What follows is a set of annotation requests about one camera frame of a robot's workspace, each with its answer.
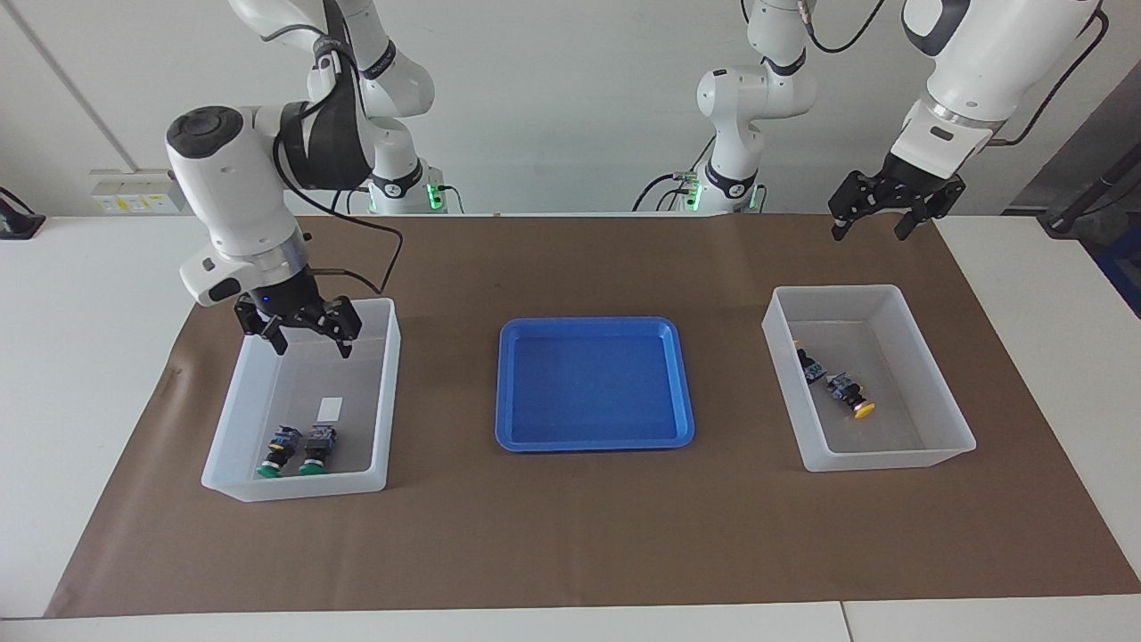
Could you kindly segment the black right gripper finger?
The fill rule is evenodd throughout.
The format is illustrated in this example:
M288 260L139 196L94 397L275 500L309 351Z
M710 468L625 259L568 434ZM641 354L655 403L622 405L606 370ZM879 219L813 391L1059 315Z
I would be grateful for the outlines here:
M261 338L265 342L269 342L277 355L286 352L288 341L282 333L280 316L265 317L253 301L236 301L234 312L245 336Z
M357 309L348 296L335 296L325 301L322 308L321 333L334 341L340 357L347 360L363 326Z

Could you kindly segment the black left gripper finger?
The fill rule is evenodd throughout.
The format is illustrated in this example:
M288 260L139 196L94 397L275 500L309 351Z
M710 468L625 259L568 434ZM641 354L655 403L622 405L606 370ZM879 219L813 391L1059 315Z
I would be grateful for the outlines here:
M831 233L833 239L840 243L844 239L852 225L879 211L876 202L876 177L869 177L861 171L851 171L840 182L828 200L833 219Z
M919 226L948 216L964 190L965 182L946 182L928 198L917 198L895 226L897 239L906 241Z

